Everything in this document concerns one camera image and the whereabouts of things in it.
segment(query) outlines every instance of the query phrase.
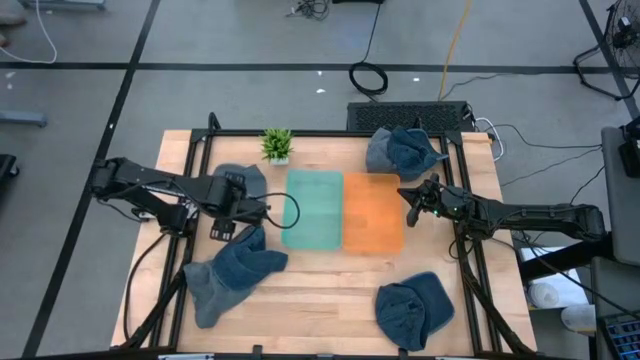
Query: wooden tabletop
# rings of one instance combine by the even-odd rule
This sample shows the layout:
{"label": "wooden tabletop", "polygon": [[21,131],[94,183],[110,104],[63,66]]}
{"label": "wooden tabletop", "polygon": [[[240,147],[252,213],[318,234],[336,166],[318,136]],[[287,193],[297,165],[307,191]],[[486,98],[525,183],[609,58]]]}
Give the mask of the wooden tabletop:
{"label": "wooden tabletop", "polygon": [[[182,174],[190,131],[166,131],[156,168]],[[500,185],[492,159],[489,139],[484,133],[465,133],[464,151],[473,192],[501,199]],[[262,160],[257,137],[215,137],[209,171],[223,163],[257,164],[268,183],[268,192],[286,191],[288,169],[366,172],[366,138],[297,137],[294,153],[285,167],[270,166]],[[202,149],[196,159],[200,159]],[[456,184],[460,185],[454,147],[452,154]],[[199,169],[196,161],[194,175]],[[441,174],[442,165],[431,171]],[[424,174],[428,177],[431,171]],[[422,179],[403,183],[417,186]],[[281,197],[268,198],[270,216],[281,223]],[[195,242],[193,261],[207,261],[224,246],[209,239],[213,220],[202,216]],[[388,340],[375,322],[374,300],[381,285],[400,282],[416,273],[432,271],[440,278],[455,307],[451,322],[431,335],[427,347],[415,355],[472,355],[462,279],[457,262],[448,255],[454,240],[451,222],[422,214],[415,228],[404,229],[405,247],[397,255],[363,256],[343,251],[302,251],[282,245],[280,230],[265,222],[267,247],[289,254],[284,272],[274,273],[263,281],[244,302],[224,314],[211,329],[199,329],[194,321],[192,298],[187,296],[178,350],[184,352],[251,352],[262,345],[265,353],[394,355],[397,347]],[[141,225],[133,261],[158,237],[154,222]],[[497,239],[511,243],[506,231]],[[132,284],[129,315],[130,331],[146,317],[158,297],[160,278],[166,258],[168,240],[158,246],[140,265]],[[484,242],[485,258],[493,301],[511,328],[530,348],[535,338],[529,319],[520,274],[513,250],[504,244]],[[476,301],[484,349],[490,349],[486,319]],[[161,344],[168,339],[173,303],[165,313]],[[120,344],[122,307],[112,343]]]}

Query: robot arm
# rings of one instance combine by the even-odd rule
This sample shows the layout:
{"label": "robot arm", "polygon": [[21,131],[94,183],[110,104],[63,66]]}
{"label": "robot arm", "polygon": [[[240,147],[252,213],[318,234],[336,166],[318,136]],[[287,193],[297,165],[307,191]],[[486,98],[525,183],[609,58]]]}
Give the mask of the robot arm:
{"label": "robot arm", "polygon": [[415,189],[398,189],[411,204],[407,224],[421,211],[455,221],[462,233],[485,240],[498,229],[561,232],[574,239],[597,241],[606,235],[600,210],[593,205],[511,205],[485,199],[464,189],[444,186],[432,175]]}
{"label": "robot arm", "polygon": [[153,194],[185,197],[208,216],[215,218],[211,237],[229,241],[235,230],[234,221],[260,225],[268,206],[247,198],[244,177],[180,176],[142,167],[126,158],[98,161],[91,179],[91,193],[102,201],[122,199],[154,215],[161,231],[182,236],[191,214],[186,204],[169,204]]}

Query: black cable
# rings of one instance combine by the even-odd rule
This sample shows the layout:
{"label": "black cable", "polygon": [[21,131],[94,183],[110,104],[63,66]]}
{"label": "black cable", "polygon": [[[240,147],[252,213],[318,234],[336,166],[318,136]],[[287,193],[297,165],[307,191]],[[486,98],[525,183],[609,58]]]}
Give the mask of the black cable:
{"label": "black cable", "polygon": [[600,150],[600,148],[601,148],[602,146],[601,146],[601,145],[597,145],[597,146],[598,146],[598,147],[596,147],[595,149],[591,149],[591,150],[588,150],[588,151],[586,151],[586,152],[584,152],[584,153],[582,153],[582,154],[580,154],[580,155],[573,156],[573,157],[570,157],[570,158],[564,159],[564,160],[562,160],[562,161],[559,161],[559,162],[553,163],[553,164],[551,164],[551,165],[549,165],[549,166],[546,166],[545,168],[542,168],[542,169],[540,169],[540,170],[536,170],[536,171],[534,171],[534,172],[532,172],[532,173],[530,173],[530,174],[528,174],[528,175],[519,176],[519,177],[517,177],[517,178],[515,178],[515,179],[513,179],[513,180],[507,181],[506,183],[500,184],[500,186],[501,186],[501,187],[505,187],[505,186],[511,185],[511,184],[513,184],[513,183],[514,183],[514,182],[516,182],[516,181],[523,180],[523,179],[529,178],[529,177],[531,177],[531,176],[534,176],[534,175],[540,174],[540,173],[542,173],[542,172],[545,172],[545,171],[547,171],[547,170],[549,170],[549,169],[551,169],[551,168],[554,168],[554,167],[556,167],[556,166],[562,165],[562,164],[564,164],[564,163],[566,163],[566,162],[569,162],[569,161],[571,161],[571,160],[579,159],[579,158],[581,158],[581,157],[583,157],[583,156],[585,156],[585,155],[588,155],[589,153],[592,153],[592,152],[594,152],[594,151],[599,151],[599,150]]}
{"label": "black cable", "polygon": [[582,189],[586,188],[589,184],[591,184],[593,180],[595,180],[598,176],[600,176],[600,173],[602,172],[602,170],[604,170],[604,165],[602,165],[600,170],[598,170],[598,172],[591,179],[589,179],[586,183],[584,183],[584,185],[580,186],[578,191],[576,191],[576,193],[571,198],[571,201],[569,202],[569,204],[573,204],[573,201],[578,197],[578,194],[580,194],[580,191],[582,191]]}
{"label": "black cable", "polygon": [[102,205],[102,206],[107,206],[107,207],[112,208],[113,210],[117,211],[120,215],[124,216],[124,217],[125,217],[125,218],[127,218],[128,220],[135,221],[135,222],[137,222],[137,223],[142,223],[142,220],[137,219],[137,218],[134,218],[133,216],[129,216],[129,215],[125,214],[125,213],[124,213],[124,211],[122,211],[122,210],[118,209],[116,206],[111,205],[111,204],[108,204],[108,203],[106,203],[104,200],[100,200],[100,199],[97,199],[97,200],[98,200],[98,204],[100,204],[100,205]]}
{"label": "black cable", "polygon": [[509,247],[509,248],[511,248],[511,250],[513,250],[514,252],[517,252],[517,251],[518,251],[518,250],[516,250],[516,248],[515,248],[513,245],[509,244],[509,243],[508,243],[508,242],[506,242],[506,241],[502,241],[502,240],[500,240],[500,239],[496,239],[496,238],[494,238],[494,237],[490,237],[490,238],[489,238],[489,240],[492,240],[492,241],[495,241],[495,242],[500,243],[500,244],[502,244],[502,245],[508,246],[508,247]]}
{"label": "black cable", "polygon": [[476,80],[490,80],[493,78],[496,78],[498,76],[518,76],[518,75],[542,75],[545,74],[543,72],[540,73],[530,73],[530,74],[520,74],[520,73],[498,73],[498,74],[493,74],[490,76],[474,76],[472,78],[470,78],[469,80],[466,81],[461,81],[459,83],[455,83],[451,86],[451,88],[449,88],[449,91],[447,91],[446,94],[444,94],[444,96],[440,99],[440,101],[443,101],[444,99],[446,99],[449,95],[451,95],[451,93],[453,92],[453,90],[458,87],[458,86],[464,86],[467,84],[470,84]]}
{"label": "black cable", "polygon": [[105,200],[109,200],[109,199],[113,199],[113,198],[120,198],[120,197],[122,197],[122,196],[124,196],[124,195],[126,195],[126,194],[128,194],[128,193],[130,193],[130,192],[132,192],[132,191],[133,191],[133,190],[135,190],[135,189],[138,189],[138,188],[141,188],[141,187],[144,187],[144,186],[148,186],[148,185],[153,185],[153,184],[162,184],[162,183],[167,183],[167,182],[169,182],[169,183],[170,183],[170,182],[172,182],[172,181],[166,181],[166,180],[155,180],[155,181],[147,181],[147,182],[144,182],[144,183],[138,183],[138,184],[135,184],[135,185],[133,185],[133,186],[130,186],[130,187],[128,187],[128,188],[126,188],[126,189],[124,189],[124,190],[122,190],[122,191],[119,191],[119,192],[117,192],[117,193],[109,194],[109,195],[108,195],[108,196],[106,196],[104,199],[105,199]]}
{"label": "black cable", "polygon": [[529,242],[531,244],[534,244],[535,246],[538,247],[545,247],[544,245],[538,245],[537,241],[538,239],[540,239],[540,236],[546,234],[546,231],[542,231],[540,232],[533,240],[531,240],[531,236],[529,234],[527,234],[526,232],[524,232],[523,230],[520,230],[520,233],[522,234],[522,239],[517,239],[517,241],[522,242],[522,243],[526,243]]}
{"label": "black cable", "polygon": [[[526,241],[524,241],[524,240],[522,240],[522,239],[518,239],[518,238],[512,238],[512,239],[513,239],[513,241],[517,241],[517,242],[519,242],[520,244],[527,245],[527,242],[526,242]],[[532,245],[533,245],[533,246],[535,246],[538,250],[540,250],[540,251],[544,251],[544,252],[545,252],[545,254],[549,254],[549,253],[552,253],[552,252],[553,252],[553,251],[549,251],[549,250],[545,249],[545,247],[547,247],[547,246],[545,246],[545,245],[539,245],[539,244],[535,244],[535,245],[534,245],[534,244],[532,244]]]}
{"label": "black cable", "polygon": [[286,17],[304,16],[307,19],[322,21],[329,16],[329,0],[299,0],[298,7]]}
{"label": "black cable", "polygon": [[291,195],[287,194],[287,193],[283,193],[283,192],[275,192],[275,193],[268,193],[268,194],[264,194],[261,196],[255,196],[252,199],[257,200],[257,199],[262,199],[262,198],[266,198],[269,196],[275,196],[275,195],[280,195],[280,196],[284,196],[284,197],[288,197],[289,199],[291,199],[291,201],[293,201],[293,205],[296,206],[296,219],[293,220],[293,222],[290,225],[280,225],[280,224],[276,224],[275,221],[273,221],[271,219],[271,217],[268,214],[265,214],[265,218],[267,219],[267,221],[269,221],[273,226],[279,228],[279,229],[291,229],[292,227],[296,226],[296,224],[298,223],[298,221],[300,220],[300,205],[298,204],[298,201]]}
{"label": "black cable", "polygon": [[597,297],[599,297],[600,299],[602,299],[602,301],[606,302],[607,304],[613,306],[614,308],[618,309],[620,312],[624,313],[625,315],[631,316],[632,318],[639,320],[640,321],[640,316],[638,314],[633,314],[631,311],[623,308],[622,306],[614,303],[613,301],[609,300],[607,297],[605,297],[604,295],[600,294],[599,292],[591,289],[588,286],[582,285],[580,282],[575,281],[573,278],[571,278],[571,276],[565,274],[564,272],[560,271],[559,269],[555,268],[554,266],[550,265],[548,262],[546,262],[544,259],[540,258],[538,256],[538,253],[536,253],[536,250],[533,246],[529,246],[529,248],[531,249],[531,252],[533,253],[533,256],[535,256],[535,259],[540,261],[540,263],[542,265],[544,265],[546,268],[548,268],[549,270],[553,271],[556,274],[560,274],[562,276],[564,276],[567,280],[571,281],[572,283],[578,285],[579,287],[581,287],[582,289],[590,292],[592,295],[595,295]]}
{"label": "black cable", "polygon": [[540,144],[532,144],[529,141],[527,141],[524,136],[522,136],[522,134],[520,133],[520,130],[518,130],[517,127],[511,125],[511,124],[498,124],[498,125],[494,125],[495,127],[509,127],[512,128],[513,130],[516,131],[516,133],[518,134],[518,136],[520,136],[520,139],[522,139],[522,141],[529,145],[529,146],[533,146],[533,147],[541,147],[541,148],[547,148],[547,149],[590,149],[590,148],[596,148],[596,147],[601,147],[602,144],[598,144],[598,145],[563,145],[563,146],[557,146],[557,145],[540,145]]}
{"label": "black cable", "polygon": [[[456,243],[456,240],[453,240],[451,242],[451,244],[449,244],[449,256],[451,256],[452,259],[454,260],[460,260],[459,256],[454,256],[453,255],[453,245]],[[465,245],[465,254],[464,257],[466,258],[467,256],[469,256],[469,254],[471,254],[471,252],[473,251],[473,243],[471,243],[471,246],[469,247],[469,249],[466,249],[466,245]]]}
{"label": "black cable", "polygon": [[156,239],[156,241],[154,241],[141,255],[140,257],[138,257],[138,260],[136,260],[135,264],[133,264],[133,267],[131,268],[131,273],[129,274],[129,279],[127,280],[127,287],[125,289],[125,293],[124,293],[124,311],[123,311],[123,315],[122,315],[122,331],[124,333],[124,338],[129,341],[130,336],[129,336],[129,300],[131,298],[131,283],[133,282],[133,277],[136,274],[136,270],[138,270],[138,266],[140,266],[140,263],[142,263],[142,260],[149,255],[149,253],[156,248],[156,246],[158,246],[160,244],[160,242],[162,241],[162,239],[164,239],[164,237],[166,236],[166,234],[162,234],[160,235],[160,237],[158,239]]}
{"label": "black cable", "polygon": [[[382,68],[380,68],[379,66],[376,66],[374,64],[366,62],[367,58],[369,57],[369,51],[371,50],[371,42],[373,41],[373,34],[375,33],[376,25],[378,24],[378,15],[380,15],[380,6],[381,5],[382,4],[378,4],[378,10],[376,11],[376,17],[373,20],[373,27],[371,29],[371,35],[369,36],[369,45],[367,45],[367,52],[364,55],[364,58],[360,62],[357,62],[357,63],[351,65],[351,67],[349,68],[349,80],[351,80],[351,83],[353,84],[353,86],[356,89],[358,89],[358,91],[360,91],[362,94],[366,95],[373,102],[378,102],[378,100],[376,100],[373,96],[382,95],[389,88],[389,77],[387,76],[387,73],[385,73],[384,70],[382,70]],[[371,70],[371,71],[375,72],[376,74],[378,74],[378,76],[380,76],[380,78],[382,79],[382,86],[377,88],[377,89],[368,89],[368,88],[358,84],[358,82],[356,81],[356,78],[354,76],[354,72],[358,68],[368,69],[368,70]]]}
{"label": "black cable", "polygon": [[189,201],[191,201],[191,203],[198,208],[198,210],[200,210],[200,212],[202,212],[203,214],[211,217],[211,218],[215,218],[215,214],[209,212],[209,210],[207,210],[207,208],[205,206],[203,206],[198,200],[196,200],[191,194],[189,194],[183,187],[182,185],[178,184],[176,181],[171,180],[170,181],[170,185],[171,186],[175,186],[176,188],[178,188],[178,190],[180,190],[180,192],[182,193],[181,195],[183,195],[184,197],[186,197],[187,199],[189,199]]}

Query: wire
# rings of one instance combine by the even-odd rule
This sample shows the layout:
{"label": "wire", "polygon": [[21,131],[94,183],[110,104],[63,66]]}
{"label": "wire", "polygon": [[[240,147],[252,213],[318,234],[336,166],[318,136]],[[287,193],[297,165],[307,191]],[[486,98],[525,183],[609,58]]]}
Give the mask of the wire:
{"label": "wire", "polygon": [[[460,260],[459,256],[454,256],[453,255],[453,245],[456,243],[456,241],[457,240],[453,240],[451,242],[451,244],[449,244],[449,256],[451,256],[451,258],[454,259],[454,260]],[[465,250],[464,257],[466,258],[467,256],[469,256],[469,254],[471,254],[472,251],[473,251],[473,243],[471,243],[471,246],[469,247],[469,249]]]}
{"label": "wire", "polygon": [[548,268],[549,270],[553,271],[556,274],[560,274],[562,276],[564,276],[567,280],[571,281],[572,283],[578,285],[579,287],[581,287],[582,289],[590,292],[592,295],[595,295],[597,297],[599,297],[600,299],[602,299],[602,301],[606,302],[607,304],[613,306],[614,308],[620,310],[621,312],[623,312],[624,314],[631,316],[632,318],[636,319],[636,320],[640,320],[640,316],[638,314],[633,314],[631,311],[623,308],[622,306],[614,303],[613,301],[609,300],[607,297],[605,297],[604,295],[600,294],[599,292],[591,289],[588,286],[582,285],[580,282],[574,280],[571,276],[565,274],[564,272],[560,271],[559,269],[557,269],[556,267],[550,265],[548,262],[546,262],[544,259],[540,258],[538,253],[536,252],[535,248],[533,246],[529,246],[529,248],[531,249],[531,252],[533,253],[533,255],[535,256],[535,259],[538,260],[542,265],[544,265],[546,268]]}
{"label": "wire", "polygon": [[126,287],[125,293],[124,293],[124,313],[123,313],[123,317],[122,317],[122,332],[124,333],[124,338],[127,341],[129,341],[129,339],[131,338],[129,336],[129,300],[131,298],[131,283],[133,282],[133,277],[135,276],[136,271],[138,270],[138,267],[142,263],[142,260],[147,255],[149,255],[149,253],[160,244],[160,242],[162,241],[162,239],[164,239],[165,236],[166,236],[166,234],[160,235],[160,237],[158,239],[156,239],[156,241],[154,241],[140,255],[140,257],[138,257],[138,260],[136,260],[135,264],[133,264],[133,267],[131,268],[131,273],[129,274],[129,279],[127,280],[127,287]]}
{"label": "wire", "polygon": [[113,193],[113,194],[109,194],[108,196],[104,197],[104,199],[109,200],[109,199],[114,199],[114,198],[119,198],[122,197],[124,195],[127,195],[128,193],[132,192],[133,190],[139,189],[141,187],[144,186],[149,186],[149,185],[153,185],[153,184],[161,184],[161,183],[166,183],[166,180],[155,180],[155,181],[147,181],[144,183],[138,183],[135,184],[133,186],[130,186],[122,191],[119,191],[117,193]]}
{"label": "wire", "polygon": [[53,44],[53,41],[51,41],[51,37],[49,37],[49,33],[47,32],[47,29],[44,27],[44,23],[42,22],[42,16],[40,15],[40,0],[36,0],[36,14],[38,16],[38,23],[40,23],[40,28],[42,28],[42,33],[44,34],[44,36],[47,38],[47,41],[49,42],[49,45],[51,45],[51,49],[53,50],[53,58],[49,61],[46,60],[29,60],[29,59],[24,59],[21,58],[19,56],[13,55],[12,53],[10,53],[9,51],[5,50],[3,47],[0,46],[0,51],[2,51],[3,53],[5,53],[5,55],[18,60],[18,61],[22,61],[22,62],[26,62],[26,63],[30,63],[30,64],[53,64],[56,62],[56,60],[58,60],[58,49],[56,49],[56,46]]}
{"label": "wire", "polygon": [[580,191],[582,191],[582,189],[586,188],[589,184],[591,184],[593,180],[595,180],[598,176],[600,176],[600,173],[602,172],[602,170],[604,170],[604,165],[602,165],[600,170],[598,170],[598,172],[591,179],[589,179],[586,183],[584,183],[584,185],[580,186],[578,191],[576,191],[576,193],[571,198],[571,201],[569,202],[569,204],[573,204],[573,201],[578,197],[578,195],[580,194]]}
{"label": "wire", "polygon": [[446,98],[448,98],[449,95],[451,95],[451,93],[453,92],[453,90],[455,88],[457,88],[458,86],[464,86],[464,85],[470,84],[470,83],[472,83],[472,82],[474,82],[476,80],[490,80],[490,79],[496,78],[498,76],[518,76],[518,75],[534,75],[535,76],[535,75],[542,75],[542,74],[547,74],[547,73],[544,73],[544,72],[526,73],[526,74],[523,74],[523,73],[497,73],[497,74],[493,74],[493,75],[489,75],[489,76],[474,76],[474,77],[472,77],[472,78],[470,78],[468,80],[453,84],[453,86],[451,86],[451,88],[449,88],[449,91],[447,91],[447,93],[444,94],[444,96],[442,97],[442,99],[440,99],[440,101],[444,101]]}
{"label": "wire", "polygon": [[[538,236],[536,236],[536,239],[535,239],[535,240],[538,240],[538,238],[539,238],[542,234],[544,234],[544,233],[545,233],[545,232],[542,232],[542,233],[538,234]],[[526,241],[524,241],[524,240],[522,240],[522,239],[518,239],[518,238],[515,238],[515,237],[512,237],[512,239],[513,239],[513,241],[517,241],[517,242],[519,242],[520,244],[527,245],[527,242],[526,242]],[[547,246],[545,246],[545,245],[539,245],[539,244],[532,244],[532,245],[533,245],[533,246],[535,246],[538,250],[540,250],[540,251],[544,251],[544,253],[545,253],[545,254],[549,254],[549,253],[552,253],[552,252],[553,252],[553,251],[549,251],[549,250],[545,249],[545,247],[547,247]]]}
{"label": "wire", "polygon": [[496,238],[494,238],[494,237],[490,237],[490,238],[489,238],[489,240],[492,240],[492,241],[495,241],[495,242],[497,242],[497,243],[500,243],[500,244],[502,244],[502,245],[504,245],[504,246],[507,246],[507,247],[511,248],[511,250],[513,250],[513,251],[517,251],[517,250],[516,250],[516,248],[515,248],[513,245],[509,244],[509,243],[508,243],[508,242],[506,242],[506,241],[502,241],[502,240],[500,240],[500,239],[496,239]]}
{"label": "wire", "polygon": [[496,162],[496,161],[500,160],[502,155],[504,155],[504,146],[502,145],[502,140],[500,140],[500,135],[498,134],[498,131],[496,130],[495,126],[493,126],[493,123],[491,122],[491,120],[489,120],[487,118],[477,118],[476,121],[484,121],[484,122],[486,122],[491,127],[491,130],[493,130],[493,133],[496,136],[496,140],[498,141],[498,145],[500,145],[500,154],[497,157],[493,158],[493,162]]}
{"label": "wire", "polygon": [[329,0],[299,0],[297,8],[291,8],[286,17],[304,16],[307,19],[322,21],[329,16]]}
{"label": "wire", "polygon": [[129,216],[129,215],[125,214],[125,213],[124,213],[124,211],[122,211],[122,210],[118,209],[118,208],[117,208],[116,206],[114,206],[114,205],[111,205],[111,204],[106,203],[104,200],[100,200],[100,199],[98,199],[98,204],[100,204],[100,205],[102,205],[102,206],[107,206],[107,207],[112,208],[113,210],[117,211],[120,215],[124,216],[125,218],[127,218],[127,219],[129,219],[129,220],[131,220],[131,221],[135,221],[135,222],[137,222],[137,223],[142,223],[142,220],[137,219],[137,218],[134,218],[133,216]]}
{"label": "wire", "polygon": [[275,195],[280,195],[280,196],[284,196],[284,197],[288,197],[289,199],[291,199],[291,201],[293,201],[293,205],[295,205],[296,207],[296,218],[295,220],[293,220],[293,222],[290,225],[280,225],[280,224],[276,224],[275,221],[273,221],[271,219],[271,217],[268,214],[265,214],[265,218],[267,219],[267,221],[269,221],[273,226],[279,228],[279,229],[291,229],[292,227],[296,226],[296,224],[298,223],[298,221],[300,220],[300,205],[298,204],[298,201],[291,195],[287,194],[287,193],[283,193],[283,192],[275,192],[275,193],[269,193],[269,194],[265,194],[265,195],[261,195],[261,196],[255,196],[252,199],[254,200],[258,200],[258,199],[262,199],[262,198],[266,198],[269,196],[275,196]]}
{"label": "wire", "polygon": [[447,70],[449,69],[449,63],[451,62],[451,58],[453,58],[453,49],[456,47],[456,43],[458,42],[458,38],[460,37],[460,32],[462,31],[462,27],[464,26],[464,22],[467,20],[467,16],[469,16],[469,11],[471,10],[471,4],[473,0],[467,0],[467,4],[464,7],[464,13],[462,14],[462,18],[460,19],[460,23],[458,24],[458,28],[456,32],[453,34],[453,40],[451,41],[451,45],[449,46],[449,53],[447,54],[447,60],[444,63],[444,69],[442,70],[442,81],[440,82],[440,93],[438,94],[438,101],[443,100],[444,89],[447,85]]}
{"label": "wire", "polygon": [[541,148],[546,148],[546,149],[590,149],[590,148],[596,148],[596,147],[601,147],[602,144],[598,144],[598,145],[568,145],[568,146],[557,146],[557,145],[540,145],[540,144],[532,144],[529,141],[527,141],[524,136],[522,136],[522,134],[520,133],[520,130],[518,130],[517,127],[511,125],[511,124],[498,124],[495,125],[494,128],[496,127],[509,127],[512,128],[513,130],[516,131],[516,133],[518,134],[518,136],[520,136],[520,139],[522,139],[522,141],[532,147],[541,147]]}
{"label": "wire", "polygon": [[[362,60],[360,60],[359,62],[352,64],[351,67],[349,68],[349,80],[351,81],[351,84],[353,84],[353,86],[359,92],[366,95],[373,102],[378,102],[378,100],[374,98],[374,96],[384,94],[385,92],[387,92],[387,89],[389,88],[389,77],[387,76],[387,73],[385,73],[381,67],[366,62],[367,58],[369,57],[369,51],[371,51],[371,43],[373,41],[373,35],[376,32],[376,25],[378,24],[378,16],[380,15],[381,5],[382,3],[378,4],[378,9],[376,10],[376,17],[373,20],[371,35],[369,35],[369,44],[367,45],[367,52],[365,53],[364,58],[362,58]],[[378,74],[378,76],[380,76],[380,78],[382,79],[382,86],[380,86],[378,89],[368,89],[358,84],[354,75],[354,72],[358,68],[366,68]]]}
{"label": "wire", "polygon": [[595,148],[595,149],[591,149],[591,150],[588,150],[588,151],[586,151],[586,152],[584,152],[584,153],[582,153],[582,154],[580,154],[580,155],[573,156],[573,157],[570,157],[570,158],[564,159],[564,160],[562,160],[562,161],[559,161],[559,162],[553,163],[553,164],[548,165],[548,166],[546,166],[546,167],[544,167],[544,168],[542,168],[542,169],[540,169],[540,170],[536,170],[536,171],[534,171],[534,172],[532,172],[532,173],[530,173],[530,174],[522,175],[522,176],[518,176],[517,178],[515,178],[515,179],[513,179],[513,180],[509,180],[509,181],[507,181],[506,183],[500,184],[500,186],[501,186],[501,187],[505,187],[505,186],[511,185],[511,184],[513,184],[513,183],[514,183],[514,182],[516,182],[516,181],[523,180],[523,179],[529,178],[529,177],[531,177],[531,176],[534,176],[534,175],[540,174],[540,173],[545,172],[545,171],[547,171],[547,170],[549,170],[549,169],[551,169],[551,168],[553,168],[553,167],[556,167],[556,166],[562,165],[562,164],[564,164],[564,163],[566,163],[566,162],[569,162],[569,161],[571,161],[571,160],[579,159],[579,158],[581,158],[581,157],[583,157],[583,156],[585,156],[585,155],[588,155],[589,153],[592,153],[592,152],[594,152],[594,151],[599,151],[601,146],[600,146],[600,145],[598,145],[598,146],[599,146],[599,147],[597,147],[597,148]]}

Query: small plant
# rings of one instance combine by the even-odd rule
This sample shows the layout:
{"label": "small plant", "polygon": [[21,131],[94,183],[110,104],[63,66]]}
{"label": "small plant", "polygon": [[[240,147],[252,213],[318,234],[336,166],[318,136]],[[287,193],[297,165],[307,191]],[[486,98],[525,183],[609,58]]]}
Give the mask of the small plant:
{"label": "small plant", "polygon": [[291,148],[291,130],[286,129],[266,129],[262,139],[263,159],[282,160],[287,159],[293,151]]}

